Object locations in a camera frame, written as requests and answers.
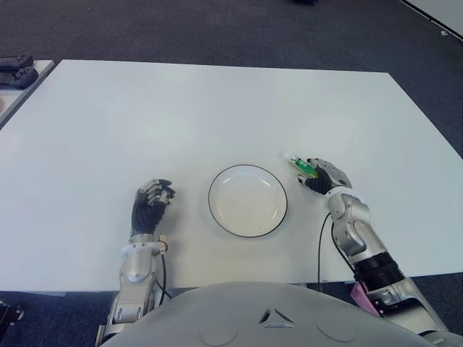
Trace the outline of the robot right hand black silver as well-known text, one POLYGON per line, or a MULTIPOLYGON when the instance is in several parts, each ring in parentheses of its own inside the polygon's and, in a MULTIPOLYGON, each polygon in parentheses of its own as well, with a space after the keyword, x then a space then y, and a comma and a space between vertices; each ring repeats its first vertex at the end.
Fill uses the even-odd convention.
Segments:
POLYGON ((319 158, 308 158, 307 163, 315 169, 318 177, 307 178, 299 175, 297 180, 303 186, 321 195, 327 194, 335 187, 352 188, 352 184, 347 178, 347 175, 335 167, 334 164, 319 158))

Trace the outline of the robot left hand black silver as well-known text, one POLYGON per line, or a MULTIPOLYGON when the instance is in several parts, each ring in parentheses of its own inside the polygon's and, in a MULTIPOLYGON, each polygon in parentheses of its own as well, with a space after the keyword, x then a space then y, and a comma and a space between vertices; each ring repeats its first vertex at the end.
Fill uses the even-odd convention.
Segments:
POLYGON ((175 191, 165 179, 153 179, 140 187, 135 194, 131 214, 131 237, 153 234, 162 220, 175 191))

